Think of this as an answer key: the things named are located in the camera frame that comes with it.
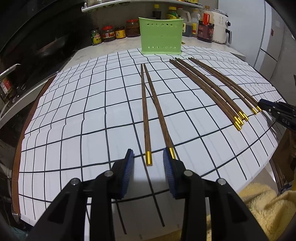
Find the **yellow fluffy towel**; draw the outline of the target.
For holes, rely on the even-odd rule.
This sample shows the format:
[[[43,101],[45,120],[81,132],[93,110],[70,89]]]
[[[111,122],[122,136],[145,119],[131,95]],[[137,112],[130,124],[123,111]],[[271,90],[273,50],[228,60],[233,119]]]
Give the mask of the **yellow fluffy towel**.
[[[244,207],[231,210],[220,230],[207,217],[207,240],[295,240],[295,181],[278,195],[271,187],[250,183],[239,194]]]

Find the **white black checkered cloth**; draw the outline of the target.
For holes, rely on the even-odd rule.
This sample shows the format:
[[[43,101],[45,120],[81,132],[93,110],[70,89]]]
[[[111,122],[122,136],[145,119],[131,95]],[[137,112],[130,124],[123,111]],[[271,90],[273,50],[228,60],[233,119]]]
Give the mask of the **white black checkered cloth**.
[[[236,190],[266,166],[285,128],[257,104],[282,100],[248,63],[187,46],[179,56],[135,48],[63,69],[25,130],[18,175],[21,220],[35,225],[72,178],[88,181],[132,149],[126,196],[113,200],[121,233],[177,230],[181,201],[169,192],[169,148],[188,169]]]

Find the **white refrigerator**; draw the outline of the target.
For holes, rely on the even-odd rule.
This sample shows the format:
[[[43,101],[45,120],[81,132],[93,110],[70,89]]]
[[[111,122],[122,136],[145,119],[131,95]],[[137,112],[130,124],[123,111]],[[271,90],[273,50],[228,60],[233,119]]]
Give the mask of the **white refrigerator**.
[[[267,80],[280,56],[285,23],[266,1],[218,1],[218,9],[229,16],[230,47]]]

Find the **white air fryer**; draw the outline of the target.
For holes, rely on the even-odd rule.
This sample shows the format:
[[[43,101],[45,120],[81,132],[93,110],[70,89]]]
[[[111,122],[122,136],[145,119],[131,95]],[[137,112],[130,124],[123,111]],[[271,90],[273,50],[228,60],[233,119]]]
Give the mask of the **white air fryer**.
[[[218,9],[213,9],[213,42],[219,44],[228,44],[232,43],[232,32],[229,30],[231,23],[229,21],[229,16]]]

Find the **dark soy sauce bottle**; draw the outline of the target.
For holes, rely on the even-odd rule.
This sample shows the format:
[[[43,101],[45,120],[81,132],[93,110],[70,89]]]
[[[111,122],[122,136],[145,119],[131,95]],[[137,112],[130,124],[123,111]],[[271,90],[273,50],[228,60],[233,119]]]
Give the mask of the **dark soy sauce bottle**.
[[[199,20],[197,38],[201,41],[211,43],[213,41],[214,24],[210,23],[210,15],[203,13]]]

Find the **large clear vinegar jug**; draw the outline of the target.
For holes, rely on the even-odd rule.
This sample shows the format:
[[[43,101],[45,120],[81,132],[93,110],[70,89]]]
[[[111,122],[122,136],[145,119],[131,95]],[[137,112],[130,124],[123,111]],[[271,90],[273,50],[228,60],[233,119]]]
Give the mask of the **large clear vinegar jug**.
[[[183,8],[177,8],[177,14],[183,19],[182,36],[192,37],[193,26],[190,13]]]

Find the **yellow oil jug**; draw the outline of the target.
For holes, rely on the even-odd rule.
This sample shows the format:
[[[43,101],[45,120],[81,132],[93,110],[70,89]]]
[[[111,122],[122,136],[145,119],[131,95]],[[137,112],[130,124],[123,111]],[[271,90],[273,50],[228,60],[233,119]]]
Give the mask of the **yellow oil jug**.
[[[191,13],[191,22],[192,22],[192,36],[195,38],[197,37],[198,24],[199,24],[200,18],[201,18],[200,10],[194,9],[193,12]]]

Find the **green plastic utensil holder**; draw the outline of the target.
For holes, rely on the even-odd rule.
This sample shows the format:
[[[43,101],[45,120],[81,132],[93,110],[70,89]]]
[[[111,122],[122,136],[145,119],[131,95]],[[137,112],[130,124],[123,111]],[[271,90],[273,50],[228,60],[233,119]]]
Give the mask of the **green plastic utensil holder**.
[[[183,19],[139,18],[142,54],[180,55]]]

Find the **green yellow-cap bottle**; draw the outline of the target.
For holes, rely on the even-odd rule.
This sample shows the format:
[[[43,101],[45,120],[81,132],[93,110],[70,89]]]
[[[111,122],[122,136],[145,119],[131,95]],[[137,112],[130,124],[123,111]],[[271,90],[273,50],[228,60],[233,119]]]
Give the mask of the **green yellow-cap bottle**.
[[[168,13],[166,15],[166,18],[168,20],[174,20],[178,18],[178,14],[177,14],[177,8],[174,6],[170,6],[168,9]]]

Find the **tall dark sauce bottle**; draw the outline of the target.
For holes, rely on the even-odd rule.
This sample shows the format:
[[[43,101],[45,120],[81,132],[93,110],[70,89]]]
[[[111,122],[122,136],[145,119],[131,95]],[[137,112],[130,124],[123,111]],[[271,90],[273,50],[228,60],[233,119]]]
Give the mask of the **tall dark sauce bottle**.
[[[154,10],[152,11],[152,18],[155,20],[161,19],[161,11],[159,9],[159,4],[154,4]]]

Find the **red lid brown jar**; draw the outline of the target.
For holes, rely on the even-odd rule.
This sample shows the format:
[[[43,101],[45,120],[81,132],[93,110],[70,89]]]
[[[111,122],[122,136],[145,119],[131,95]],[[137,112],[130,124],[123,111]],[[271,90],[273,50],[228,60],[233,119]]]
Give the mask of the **red lid brown jar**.
[[[127,20],[125,25],[125,34],[127,37],[140,36],[139,19]]]

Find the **yellow label sauce jar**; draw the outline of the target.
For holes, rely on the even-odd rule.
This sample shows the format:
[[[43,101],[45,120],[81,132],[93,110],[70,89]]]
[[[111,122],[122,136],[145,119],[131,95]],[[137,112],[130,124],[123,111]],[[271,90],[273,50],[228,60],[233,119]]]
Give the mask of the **yellow label sauce jar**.
[[[116,39],[124,39],[126,37],[125,27],[117,27],[115,28],[115,38]]]

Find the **green label sauce jar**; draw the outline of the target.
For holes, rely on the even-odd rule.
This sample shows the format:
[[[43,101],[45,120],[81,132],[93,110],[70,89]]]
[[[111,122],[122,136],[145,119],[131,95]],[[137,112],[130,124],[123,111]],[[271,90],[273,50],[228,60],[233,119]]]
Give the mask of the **green label sauce jar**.
[[[100,30],[99,30],[99,28],[96,28],[91,31],[91,44],[93,46],[95,46],[95,45],[98,45],[101,43],[102,43],[102,39],[101,39],[101,35],[100,35]]]

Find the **red lid chili jar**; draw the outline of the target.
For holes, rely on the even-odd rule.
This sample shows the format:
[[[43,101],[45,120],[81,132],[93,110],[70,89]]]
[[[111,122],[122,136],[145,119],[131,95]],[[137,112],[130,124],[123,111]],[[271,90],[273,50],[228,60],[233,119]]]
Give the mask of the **red lid chili jar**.
[[[110,42],[116,39],[113,26],[105,26],[102,28],[102,39],[104,42]]]

